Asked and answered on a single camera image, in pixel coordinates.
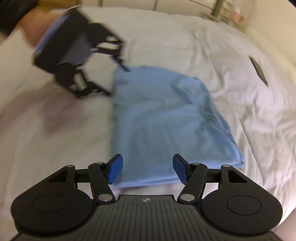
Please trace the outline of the person's left hand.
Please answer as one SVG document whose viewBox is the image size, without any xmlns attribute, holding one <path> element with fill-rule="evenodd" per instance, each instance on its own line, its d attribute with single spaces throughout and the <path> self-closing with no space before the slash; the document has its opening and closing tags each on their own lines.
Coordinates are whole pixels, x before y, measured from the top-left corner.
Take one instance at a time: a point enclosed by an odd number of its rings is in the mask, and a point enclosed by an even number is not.
<svg viewBox="0 0 296 241">
<path fill-rule="evenodd" d="M 37 7 L 30 10 L 16 25 L 20 28 L 27 42 L 36 47 L 53 22 L 62 15 L 62 11 L 48 11 Z"/>
</svg>

